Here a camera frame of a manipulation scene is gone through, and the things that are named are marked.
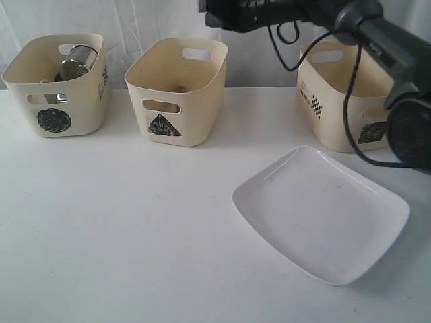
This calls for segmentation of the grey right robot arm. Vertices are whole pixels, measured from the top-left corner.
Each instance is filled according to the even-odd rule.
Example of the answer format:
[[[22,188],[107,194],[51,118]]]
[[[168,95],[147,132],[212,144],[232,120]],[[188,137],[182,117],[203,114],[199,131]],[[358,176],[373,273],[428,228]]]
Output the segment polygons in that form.
[[[356,155],[374,166],[430,172],[430,43],[385,19],[379,1],[199,1],[205,24],[237,33],[292,22],[311,22],[328,36],[357,47],[352,76],[343,101],[343,125]],[[365,50],[394,81],[385,100],[386,135],[396,162],[364,155],[350,131],[347,105]]]

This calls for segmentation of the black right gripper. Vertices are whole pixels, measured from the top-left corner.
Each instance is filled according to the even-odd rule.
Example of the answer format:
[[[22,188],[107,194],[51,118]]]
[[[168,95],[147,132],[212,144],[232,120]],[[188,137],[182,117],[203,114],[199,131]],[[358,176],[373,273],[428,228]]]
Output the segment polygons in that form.
[[[206,26],[238,33],[294,21],[323,26],[317,1],[238,1],[232,23],[210,12],[205,14]]]

